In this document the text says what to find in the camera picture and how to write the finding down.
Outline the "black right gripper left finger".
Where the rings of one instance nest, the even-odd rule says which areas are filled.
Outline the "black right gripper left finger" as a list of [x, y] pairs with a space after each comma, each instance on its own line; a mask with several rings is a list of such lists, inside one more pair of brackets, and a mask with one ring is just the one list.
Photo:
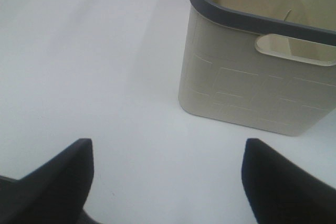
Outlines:
[[1, 223], [93, 223], [83, 208], [93, 176], [89, 138], [76, 140], [21, 179], [1, 176]]

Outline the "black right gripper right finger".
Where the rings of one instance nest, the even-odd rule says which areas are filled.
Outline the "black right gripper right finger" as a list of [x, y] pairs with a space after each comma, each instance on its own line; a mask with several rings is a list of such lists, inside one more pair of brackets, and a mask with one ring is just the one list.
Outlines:
[[241, 171], [257, 223], [335, 223], [335, 188], [263, 141], [246, 141]]

